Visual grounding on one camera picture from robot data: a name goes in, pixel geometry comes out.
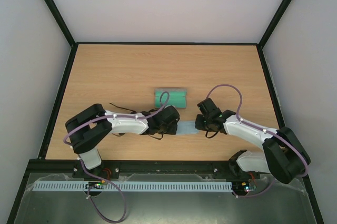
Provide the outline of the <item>black round sunglasses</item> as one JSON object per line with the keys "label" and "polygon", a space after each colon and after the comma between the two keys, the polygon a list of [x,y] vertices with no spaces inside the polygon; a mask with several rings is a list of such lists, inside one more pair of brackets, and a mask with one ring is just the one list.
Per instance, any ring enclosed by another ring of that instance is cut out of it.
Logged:
{"label": "black round sunglasses", "polygon": [[[118,109],[121,109],[121,110],[125,110],[125,111],[129,111],[130,114],[135,114],[137,113],[135,110],[132,110],[132,109],[128,109],[128,108],[124,108],[124,107],[121,107],[121,106],[118,106],[118,105],[115,105],[113,103],[109,103],[110,105],[112,105],[113,107],[115,108],[118,108]],[[125,133],[113,133],[114,136],[116,137],[122,137],[123,135],[125,135]]]}

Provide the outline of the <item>grey glasses case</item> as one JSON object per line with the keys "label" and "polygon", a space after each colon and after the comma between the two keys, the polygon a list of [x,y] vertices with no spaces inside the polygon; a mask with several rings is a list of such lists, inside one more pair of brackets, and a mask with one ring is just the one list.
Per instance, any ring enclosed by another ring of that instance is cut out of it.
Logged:
{"label": "grey glasses case", "polygon": [[187,89],[185,88],[157,88],[154,90],[154,106],[155,108],[160,108],[161,105],[166,101],[167,92],[169,94],[169,99],[167,105],[172,105],[177,109],[186,109],[187,107]]}

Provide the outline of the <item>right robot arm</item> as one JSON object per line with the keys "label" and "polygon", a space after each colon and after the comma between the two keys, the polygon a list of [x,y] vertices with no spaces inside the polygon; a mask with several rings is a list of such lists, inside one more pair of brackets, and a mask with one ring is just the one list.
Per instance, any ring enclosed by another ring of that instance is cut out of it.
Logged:
{"label": "right robot arm", "polygon": [[307,175],[310,158],[290,128],[266,128],[231,110],[222,112],[210,98],[197,107],[201,113],[195,120],[196,129],[235,136],[261,149],[261,152],[242,150],[232,156],[230,173],[233,176],[239,178],[250,171],[269,173],[288,184],[296,177]]}

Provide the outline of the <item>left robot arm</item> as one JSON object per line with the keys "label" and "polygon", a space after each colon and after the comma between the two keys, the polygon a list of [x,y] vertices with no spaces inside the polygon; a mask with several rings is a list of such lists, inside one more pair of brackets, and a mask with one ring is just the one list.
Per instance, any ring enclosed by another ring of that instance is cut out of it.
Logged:
{"label": "left robot arm", "polygon": [[63,142],[78,155],[84,170],[94,172],[94,177],[97,177],[104,168],[97,145],[107,135],[120,137],[131,133],[154,137],[159,134],[160,140],[166,134],[177,133],[179,120],[179,112],[171,105],[126,114],[111,112],[101,104],[94,104],[65,123],[67,135]]}

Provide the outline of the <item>light blue cleaning cloth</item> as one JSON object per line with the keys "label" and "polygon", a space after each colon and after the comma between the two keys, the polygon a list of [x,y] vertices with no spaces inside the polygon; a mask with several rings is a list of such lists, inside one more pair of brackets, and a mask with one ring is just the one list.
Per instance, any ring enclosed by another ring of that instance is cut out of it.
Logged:
{"label": "light blue cleaning cloth", "polygon": [[195,128],[195,121],[179,121],[177,123],[176,135],[198,134],[199,130]]}

